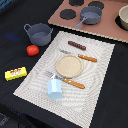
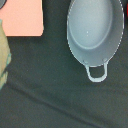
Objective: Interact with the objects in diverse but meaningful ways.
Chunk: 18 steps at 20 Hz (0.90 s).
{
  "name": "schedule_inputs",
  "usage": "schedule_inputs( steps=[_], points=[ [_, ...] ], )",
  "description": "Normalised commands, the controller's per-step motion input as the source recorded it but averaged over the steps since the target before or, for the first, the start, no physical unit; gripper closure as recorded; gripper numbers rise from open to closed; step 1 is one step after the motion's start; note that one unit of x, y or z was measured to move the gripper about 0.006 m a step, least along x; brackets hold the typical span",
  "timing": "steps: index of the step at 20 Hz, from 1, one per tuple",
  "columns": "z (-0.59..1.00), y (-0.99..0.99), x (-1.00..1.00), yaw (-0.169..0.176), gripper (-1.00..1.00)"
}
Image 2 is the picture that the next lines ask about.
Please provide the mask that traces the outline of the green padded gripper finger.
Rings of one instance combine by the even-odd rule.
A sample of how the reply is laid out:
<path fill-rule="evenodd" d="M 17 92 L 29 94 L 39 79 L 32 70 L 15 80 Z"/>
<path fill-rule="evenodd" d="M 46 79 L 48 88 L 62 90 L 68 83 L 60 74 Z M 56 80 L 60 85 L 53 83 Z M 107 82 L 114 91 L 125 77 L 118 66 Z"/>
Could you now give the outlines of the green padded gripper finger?
<path fill-rule="evenodd" d="M 10 62 L 11 52 L 2 27 L 2 20 L 0 19 L 0 90 L 7 81 L 8 72 L 6 71 L 6 67 Z"/>

